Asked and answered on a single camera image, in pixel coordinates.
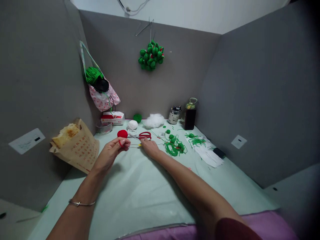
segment electrical outlet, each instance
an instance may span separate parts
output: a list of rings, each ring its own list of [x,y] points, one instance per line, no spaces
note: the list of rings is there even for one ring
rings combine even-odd
[[[41,142],[43,139],[45,139],[45,136],[42,134],[39,128],[36,128],[9,143],[9,146],[22,155]]]
[[[247,142],[246,139],[241,137],[240,135],[236,136],[236,138],[231,142],[233,146],[240,149],[245,143]]]

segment pink bag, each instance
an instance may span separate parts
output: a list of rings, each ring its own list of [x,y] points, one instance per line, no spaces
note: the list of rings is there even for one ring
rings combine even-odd
[[[91,57],[88,49],[86,48],[86,46],[84,45],[84,43],[82,41],[80,41],[80,48],[81,48],[81,57],[82,57],[84,75],[86,76],[86,65],[85,65],[85,61],[84,61],[83,48],[87,51],[92,62],[96,65],[96,67],[99,69],[99,71],[103,74],[103,72],[99,68],[98,64]],[[114,105],[118,105],[120,103],[120,98],[118,97],[117,93],[113,90],[109,81],[108,81],[108,83],[109,83],[109,89],[107,92],[104,92],[104,93],[98,92],[93,86],[88,84],[91,98],[92,98],[94,104],[96,105],[96,107],[100,110],[100,112],[106,111],[109,108],[113,107]]]

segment scissors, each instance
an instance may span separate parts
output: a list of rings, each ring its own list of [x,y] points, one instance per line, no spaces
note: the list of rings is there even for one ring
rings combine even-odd
[[[140,133],[139,134],[139,140],[141,140],[142,138],[150,138],[151,140],[151,133],[150,132],[143,132],[143,133]]]

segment gray wall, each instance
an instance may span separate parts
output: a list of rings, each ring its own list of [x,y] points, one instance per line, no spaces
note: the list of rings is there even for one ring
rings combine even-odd
[[[320,163],[317,163],[267,187],[264,192],[281,205],[279,213],[300,239],[309,239],[318,214],[319,190]]]
[[[134,36],[139,20],[80,11],[90,53],[111,82],[121,103],[117,110],[132,118],[141,113],[161,113],[183,105],[198,93],[213,57],[219,34],[152,25],[152,37],[164,47],[165,59],[156,70],[141,70],[139,52],[150,41],[150,28]],[[142,22],[142,29],[147,22]]]
[[[222,35],[200,93],[196,126],[262,187],[320,157],[319,44],[304,4]]]
[[[66,4],[19,0],[0,7],[0,198],[37,211],[70,169],[49,153],[50,139],[76,117],[94,131],[99,116],[82,76],[79,11]],[[46,139],[25,154],[8,145],[35,128]]]

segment light green tablecloth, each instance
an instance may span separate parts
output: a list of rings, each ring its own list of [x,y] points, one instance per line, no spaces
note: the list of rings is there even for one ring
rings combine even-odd
[[[153,129],[153,132],[158,134],[170,129],[172,134],[179,135],[179,140],[188,149],[187,154],[175,159],[204,179],[240,215],[279,208],[229,159],[224,159],[224,164],[216,169],[209,167],[191,149],[184,136],[186,131],[178,130],[182,129],[179,123],[173,125],[174,130],[172,125],[165,125],[167,128],[160,127]],[[113,126],[113,131],[107,135],[96,134],[96,139],[100,140],[100,151],[126,126],[126,123],[123,126]],[[137,131],[141,133],[146,129],[139,124]],[[203,136],[196,127],[192,133]],[[152,140],[162,143],[162,140],[154,135]],[[139,143],[136,139],[131,139],[131,142]],[[159,148],[164,150],[163,145],[159,145]],[[85,174],[79,170],[73,168],[70,171],[49,201],[49,208],[43,213],[42,219],[29,237],[30,240],[43,240],[48,236],[84,178]],[[197,213],[171,176],[159,164],[149,159],[142,149],[131,148],[128,152],[119,154],[106,177],[96,203],[89,239],[112,240],[147,228],[177,223],[191,224],[197,219]]]

